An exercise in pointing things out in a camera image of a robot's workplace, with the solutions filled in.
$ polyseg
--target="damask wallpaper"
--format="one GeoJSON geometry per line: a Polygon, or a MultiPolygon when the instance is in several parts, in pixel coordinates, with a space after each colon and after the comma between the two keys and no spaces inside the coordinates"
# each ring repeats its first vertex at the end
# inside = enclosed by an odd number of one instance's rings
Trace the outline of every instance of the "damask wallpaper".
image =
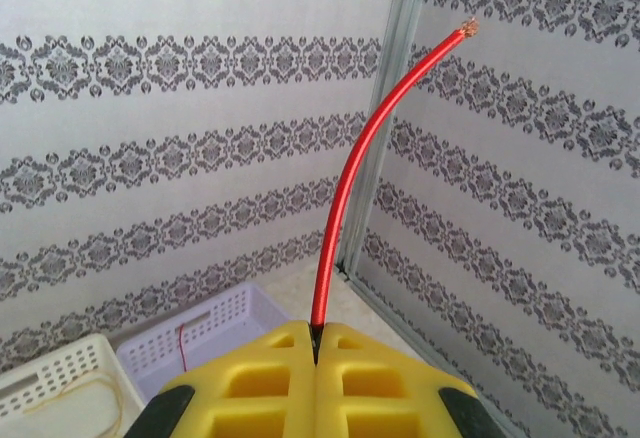
{"type": "Polygon", "coordinates": [[[358,276],[524,436],[640,436],[640,0],[425,0],[358,276]]]}
{"type": "Polygon", "coordinates": [[[319,251],[391,0],[0,0],[0,371],[319,251]]]}

